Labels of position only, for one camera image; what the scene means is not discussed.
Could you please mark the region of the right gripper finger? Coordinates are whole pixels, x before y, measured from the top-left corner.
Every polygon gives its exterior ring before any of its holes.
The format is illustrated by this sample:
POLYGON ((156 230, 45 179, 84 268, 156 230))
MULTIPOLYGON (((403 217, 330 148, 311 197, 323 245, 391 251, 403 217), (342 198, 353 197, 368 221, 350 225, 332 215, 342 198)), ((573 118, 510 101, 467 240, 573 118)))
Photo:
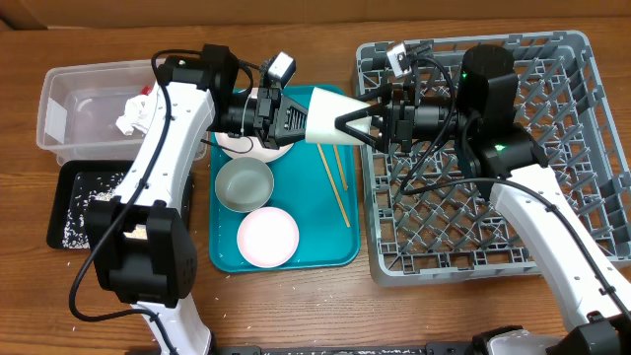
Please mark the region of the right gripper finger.
POLYGON ((367 106, 337 116, 334 119, 334 126, 338 131, 377 151, 387 151, 390 147, 393 123, 389 109, 384 104, 367 106), (350 125, 351 122, 364 118, 369 119, 366 129, 355 128, 350 125))
POLYGON ((359 95, 357 100, 361 102, 379 102, 388 104, 392 99, 392 92, 393 85, 392 83, 388 83, 374 88, 365 94, 359 95))

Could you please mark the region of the small white cup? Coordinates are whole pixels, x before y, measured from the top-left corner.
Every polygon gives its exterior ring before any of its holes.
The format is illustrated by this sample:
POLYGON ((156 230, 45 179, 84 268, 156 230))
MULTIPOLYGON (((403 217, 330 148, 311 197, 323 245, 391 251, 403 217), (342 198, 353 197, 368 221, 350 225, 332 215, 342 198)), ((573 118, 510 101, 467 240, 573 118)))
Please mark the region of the small white cup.
POLYGON ((314 88, 308 108, 305 141, 311 144, 362 145, 359 139, 338 130, 335 119, 369 106, 341 94, 314 88))

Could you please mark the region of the wooden chopstick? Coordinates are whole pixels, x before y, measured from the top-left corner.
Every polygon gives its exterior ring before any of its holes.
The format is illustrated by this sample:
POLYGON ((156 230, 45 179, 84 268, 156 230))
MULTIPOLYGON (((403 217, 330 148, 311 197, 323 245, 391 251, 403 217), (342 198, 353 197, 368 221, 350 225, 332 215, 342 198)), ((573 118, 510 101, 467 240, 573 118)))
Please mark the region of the wooden chopstick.
POLYGON ((346 225, 346 227, 347 227, 347 228, 350 228, 350 227, 351 227, 351 225, 350 225, 349 218, 348 218, 348 216, 347 216, 347 213, 346 213, 346 210, 345 210, 345 207, 344 207, 343 201, 342 201, 342 199, 341 199, 341 197, 340 197, 339 191, 338 191, 337 186, 336 186, 336 184, 335 184, 334 178, 333 178, 333 176, 332 176, 332 173, 331 173, 330 167, 329 167, 329 165, 328 165, 327 159, 326 159, 326 157, 325 157, 325 154, 324 154, 324 152, 323 152, 323 149, 322 149, 322 147, 321 147, 321 145, 320 145, 320 144, 316 144, 316 147, 317 147, 317 149, 318 149, 318 152, 319 152, 319 155, 320 155, 321 161, 322 161, 322 163, 323 163, 323 166, 324 166, 325 172, 326 172, 326 174, 327 174, 328 180, 329 180, 330 185, 331 185, 331 188, 332 188, 332 190, 333 190, 333 194, 334 194, 335 199, 336 199, 336 201, 337 201, 337 204, 338 204, 338 207, 339 207, 340 213, 341 213, 341 215, 342 215, 342 218, 343 218, 343 220, 344 220, 344 223, 345 223, 345 225, 346 225))
POLYGON ((344 173, 343 165, 342 165, 342 162, 341 162, 339 149, 338 149, 337 145, 333 145, 332 147, 333 147, 333 152, 334 152, 334 156, 335 156, 338 172, 340 174, 342 188, 343 188, 344 191, 346 191, 348 189, 348 184, 347 184, 347 181, 346 181, 346 175, 344 173))

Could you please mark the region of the large white plate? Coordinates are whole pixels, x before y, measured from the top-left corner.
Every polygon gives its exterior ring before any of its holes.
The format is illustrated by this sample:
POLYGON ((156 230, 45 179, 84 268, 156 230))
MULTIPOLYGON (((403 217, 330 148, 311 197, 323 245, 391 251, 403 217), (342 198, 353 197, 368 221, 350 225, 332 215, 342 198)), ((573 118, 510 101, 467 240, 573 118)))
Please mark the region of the large white plate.
POLYGON ((216 143, 230 158, 255 158, 263 163, 271 163, 286 155, 293 144, 281 146, 278 149, 268 149, 262 146, 259 139, 248 126, 257 104, 257 89, 253 89, 248 97, 241 92, 235 92, 231 97, 229 110, 221 116, 221 122, 227 123, 224 132, 213 134, 216 143))

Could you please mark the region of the grey bowl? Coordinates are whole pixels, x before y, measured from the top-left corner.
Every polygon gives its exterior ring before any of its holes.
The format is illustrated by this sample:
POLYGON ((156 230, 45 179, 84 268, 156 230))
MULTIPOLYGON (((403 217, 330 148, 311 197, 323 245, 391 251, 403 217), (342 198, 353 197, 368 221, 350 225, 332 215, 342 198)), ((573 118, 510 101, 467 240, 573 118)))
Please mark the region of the grey bowl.
POLYGON ((268 202, 274 189, 274 176, 267 164, 255 158, 237 158, 219 170, 214 186, 224 207, 248 213, 268 202))

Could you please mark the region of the small pink plate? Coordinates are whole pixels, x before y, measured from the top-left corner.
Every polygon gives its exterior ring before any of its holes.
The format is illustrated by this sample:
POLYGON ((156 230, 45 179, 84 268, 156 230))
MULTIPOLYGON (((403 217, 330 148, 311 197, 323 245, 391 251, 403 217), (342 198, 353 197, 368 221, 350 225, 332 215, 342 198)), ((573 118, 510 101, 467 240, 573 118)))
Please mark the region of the small pink plate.
POLYGON ((287 262, 300 242, 297 222, 277 207, 262 207, 247 214, 237 233, 241 256, 259 268, 274 268, 287 262))

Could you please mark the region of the white napkin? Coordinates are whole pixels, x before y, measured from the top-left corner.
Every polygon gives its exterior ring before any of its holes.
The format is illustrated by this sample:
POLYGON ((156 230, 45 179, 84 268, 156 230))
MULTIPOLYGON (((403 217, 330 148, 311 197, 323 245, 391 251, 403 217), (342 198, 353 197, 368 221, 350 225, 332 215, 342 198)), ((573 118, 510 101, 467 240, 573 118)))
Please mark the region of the white napkin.
POLYGON ((125 136, 135 131, 147 134, 154 119, 157 99, 154 95, 138 95, 129 99, 124 106, 123 115, 116 120, 116 127, 125 136))

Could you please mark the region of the white rice pile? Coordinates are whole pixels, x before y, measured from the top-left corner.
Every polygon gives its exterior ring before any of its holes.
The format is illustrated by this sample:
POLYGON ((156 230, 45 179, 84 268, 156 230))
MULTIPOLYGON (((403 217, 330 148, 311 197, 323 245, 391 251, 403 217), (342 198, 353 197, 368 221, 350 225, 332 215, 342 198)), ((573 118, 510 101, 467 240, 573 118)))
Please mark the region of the white rice pile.
POLYGON ((114 190, 122 182, 125 172, 80 172, 71 189, 66 220, 63 225, 61 247, 63 249, 87 249, 85 214, 93 201, 110 201, 114 190))

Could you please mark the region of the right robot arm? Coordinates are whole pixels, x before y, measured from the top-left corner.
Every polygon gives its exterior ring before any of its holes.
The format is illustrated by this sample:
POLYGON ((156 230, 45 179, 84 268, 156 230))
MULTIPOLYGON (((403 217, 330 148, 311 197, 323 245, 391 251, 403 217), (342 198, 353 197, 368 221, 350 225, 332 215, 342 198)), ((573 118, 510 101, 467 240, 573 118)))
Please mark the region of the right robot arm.
POLYGON ((567 202, 544 149, 517 123, 515 59, 506 48, 467 50, 447 102, 426 104, 418 68, 431 61, 420 46, 399 44, 387 54, 410 86, 383 85, 362 107, 334 119, 337 130, 386 151, 397 144, 432 148, 453 141, 461 182, 476 186, 518 233, 560 309, 560 339, 505 326, 475 336, 473 354, 626 354, 630 350, 630 283, 606 258, 567 202))

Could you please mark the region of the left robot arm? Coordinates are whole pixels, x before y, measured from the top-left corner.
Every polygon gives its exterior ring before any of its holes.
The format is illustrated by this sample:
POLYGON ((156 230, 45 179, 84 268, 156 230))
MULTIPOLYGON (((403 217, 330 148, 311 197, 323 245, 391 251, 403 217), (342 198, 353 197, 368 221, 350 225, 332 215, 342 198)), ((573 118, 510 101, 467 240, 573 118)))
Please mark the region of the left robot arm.
POLYGON ((213 333, 192 299, 197 251, 181 215, 196 149, 207 131, 278 149, 304 139, 307 111, 282 93, 296 72, 285 52, 260 65, 217 44, 157 54, 149 130, 112 198, 89 204, 91 253, 69 308, 90 322, 140 315, 163 353, 208 354, 213 333))

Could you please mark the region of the grey dishwasher rack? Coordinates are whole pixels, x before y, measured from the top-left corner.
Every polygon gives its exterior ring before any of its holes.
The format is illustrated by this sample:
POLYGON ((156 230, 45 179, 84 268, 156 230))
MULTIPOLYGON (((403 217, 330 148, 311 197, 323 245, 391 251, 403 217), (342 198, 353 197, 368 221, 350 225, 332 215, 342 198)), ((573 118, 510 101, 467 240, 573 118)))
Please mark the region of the grey dishwasher rack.
MULTIPOLYGON (((356 91, 391 84, 446 99, 464 53, 509 50, 518 75, 516 120, 544 149, 561 190, 604 255, 630 262, 630 170, 588 38, 577 31, 436 38, 416 78, 397 78, 389 43, 356 52, 356 91)), ((462 182, 452 144, 361 148, 370 271, 384 287, 531 275, 537 266, 512 226, 462 182)))

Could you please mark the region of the clear plastic waste bin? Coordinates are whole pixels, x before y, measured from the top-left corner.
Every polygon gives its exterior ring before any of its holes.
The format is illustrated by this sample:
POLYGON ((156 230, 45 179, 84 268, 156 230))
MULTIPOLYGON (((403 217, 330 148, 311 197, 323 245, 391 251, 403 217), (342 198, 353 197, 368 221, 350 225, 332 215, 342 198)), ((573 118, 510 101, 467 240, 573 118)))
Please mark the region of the clear plastic waste bin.
POLYGON ((138 154, 144 134, 126 136, 115 125, 128 100, 155 83, 150 61, 117 61, 50 69, 41 89, 37 146, 72 160, 126 160, 138 154))

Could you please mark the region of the black food waste tray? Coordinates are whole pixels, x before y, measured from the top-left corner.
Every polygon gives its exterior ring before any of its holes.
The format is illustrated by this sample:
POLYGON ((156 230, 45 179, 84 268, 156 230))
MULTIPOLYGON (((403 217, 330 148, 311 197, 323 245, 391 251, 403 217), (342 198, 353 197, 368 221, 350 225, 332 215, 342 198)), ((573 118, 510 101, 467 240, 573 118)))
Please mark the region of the black food waste tray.
POLYGON ((73 180, 77 173, 125 172, 125 174, 127 174, 131 166, 132 161, 121 160, 75 160, 66 162, 59 172, 47 229, 47 244, 52 249, 66 249, 61 247, 61 236, 66 220, 73 180))

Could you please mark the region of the teal serving tray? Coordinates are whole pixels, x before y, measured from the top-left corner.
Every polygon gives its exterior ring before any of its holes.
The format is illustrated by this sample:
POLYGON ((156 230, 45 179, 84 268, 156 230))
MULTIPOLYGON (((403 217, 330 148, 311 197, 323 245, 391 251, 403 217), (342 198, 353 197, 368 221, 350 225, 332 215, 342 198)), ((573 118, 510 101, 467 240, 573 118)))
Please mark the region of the teal serving tray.
MULTIPOLYGON (((288 212, 300 231, 296 252, 278 267, 280 270, 341 266, 351 262, 360 250, 354 148, 338 147, 348 184, 344 191, 333 147, 325 144, 321 147, 351 227, 347 228, 344 223, 316 145, 304 141, 294 144, 286 155, 268 163, 274 176, 268 205, 288 212)), ((225 272, 256 272, 258 268, 241 256, 237 246, 237 232, 245 214, 224 207, 215 194, 215 177, 230 160, 221 149, 211 150, 209 256, 214 265, 225 272)))

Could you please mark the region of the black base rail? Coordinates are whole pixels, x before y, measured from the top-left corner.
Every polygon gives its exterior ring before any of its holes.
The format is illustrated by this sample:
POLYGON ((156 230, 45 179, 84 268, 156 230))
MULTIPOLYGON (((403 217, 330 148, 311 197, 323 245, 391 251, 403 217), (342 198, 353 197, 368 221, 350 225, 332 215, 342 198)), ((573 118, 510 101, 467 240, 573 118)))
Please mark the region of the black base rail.
POLYGON ((505 326, 479 333, 469 341, 428 342, 416 346, 312 347, 263 349, 258 346, 213 347, 215 355, 581 355, 628 354, 630 334, 597 322, 581 325, 562 338, 505 326))

